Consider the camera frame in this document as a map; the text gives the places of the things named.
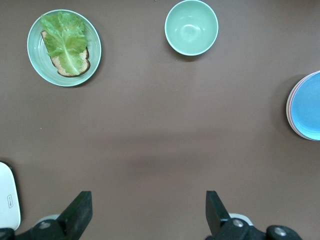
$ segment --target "lettuce leaf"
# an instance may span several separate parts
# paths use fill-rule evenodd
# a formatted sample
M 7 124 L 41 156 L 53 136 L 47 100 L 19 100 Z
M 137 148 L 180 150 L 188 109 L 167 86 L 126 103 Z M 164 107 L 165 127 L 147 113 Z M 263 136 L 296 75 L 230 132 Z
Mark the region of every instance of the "lettuce leaf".
M 44 44 L 50 57 L 59 57 L 61 66 L 69 74 L 79 75 L 82 53 L 87 45 L 85 24 L 73 13 L 59 11 L 58 14 L 42 15 L 40 23 L 47 32 Z

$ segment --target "plate with sandwich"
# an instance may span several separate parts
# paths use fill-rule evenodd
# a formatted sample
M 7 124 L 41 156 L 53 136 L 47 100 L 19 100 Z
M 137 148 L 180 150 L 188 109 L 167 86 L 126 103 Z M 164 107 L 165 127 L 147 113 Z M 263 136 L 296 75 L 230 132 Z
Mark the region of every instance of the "plate with sandwich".
M 31 26 L 27 52 L 42 78 L 72 87 L 95 73 L 102 49 L 97 30 L 88 19 L 71 10 L 57 9 L 41 15 Z

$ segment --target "green plate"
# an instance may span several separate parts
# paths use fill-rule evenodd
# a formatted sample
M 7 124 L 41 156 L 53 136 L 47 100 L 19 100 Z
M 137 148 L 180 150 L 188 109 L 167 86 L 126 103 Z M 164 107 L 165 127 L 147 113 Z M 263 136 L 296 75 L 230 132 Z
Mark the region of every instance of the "green plate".
M 86 19 L 79 13 L 71 10 L 57 9 L 49 11 L 44 15 L 57 14 L 59 11 L 73 13 L 80 17 L 84 22 L 85 35 L 88 40 L 88 60 L 90 61 L 90 68 L 88 69 L 88 71 L 82 75 L 75 77 L 61 76 L 57 72 L 57 69 L 52 64 L 50 57 L 47 55 L 48 51 L 41 37 L 41 31 L 43 31 L 43 28 L 40 24 L 40 17 L 34 22 L 29 31 L 27 38 L 27 52 L 33 68 L 42 78 L 54 85 L 72 87 L 87 81 L 97 70 L 101 60 L 101 42 L 94 26 L 88 21 L 88 19 Z
M 195 56 L 207 51 L 218 36 L 218 19 L 212 8 L 200 0 L 184 0 L 168 13 L 164 32 L 178 53 Z

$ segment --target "bread slice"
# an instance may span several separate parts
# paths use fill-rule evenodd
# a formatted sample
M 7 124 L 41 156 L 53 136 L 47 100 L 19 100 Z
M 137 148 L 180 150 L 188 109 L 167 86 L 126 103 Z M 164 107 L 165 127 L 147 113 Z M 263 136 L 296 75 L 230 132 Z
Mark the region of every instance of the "bread slice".
M 47 35 L 46 31 L 42 31 L 41 32 L 41 36 L 42 36 L 43 40 L 45 40 L 46 35 Z M 90 62 L 88 60 L 89 51 L 88 51 L 87 47 L 85 48 L 85 50 L 83 52 L 80 53 L 80 57 L 82 59 L 82 66 L 81 66 L 81 69 L 79 70 L 79 73 L 80 73 L 79 75 L 84 74 L 90 68 Z M 60 75 L 62 75 L 64 77 L 76 77 L 76 76 L 79 76 L 79 75 L 74 75 L 74 74 L 67 73 L 66 70 L 60 64 L 59 56 L 50 57 L 50 59 L 51 59 L 52 64 L 57 68 L 58 74 L 60 74 Z

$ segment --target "metal bolt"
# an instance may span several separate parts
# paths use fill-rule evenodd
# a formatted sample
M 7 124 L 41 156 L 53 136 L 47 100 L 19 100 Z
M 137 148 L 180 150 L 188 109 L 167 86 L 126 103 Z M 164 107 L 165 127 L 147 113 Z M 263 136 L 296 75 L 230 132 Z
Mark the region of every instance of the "metal bolt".
M 283 230 L 282 228 L 278 227 L 278 226 L 274 229 L 274 232 L 276 234 L 278 234 L 279 236 L 281 236 L 281 237 L 284 237 L 284 236 L 287 235 L 286 231 Z
M 47 228 L 50 227 L 50 226 L 51 226 L 51 223 L 43 221 L 43 222 L 40 224 L 39 228 L 40 228 L 40 229 L 47 229 Z
M 234 219 L 232 222 L 233 222 L 233 225 L 235 225 L 238 228 L 242 228 L 244 226 L 244 223 L 239 219 Z

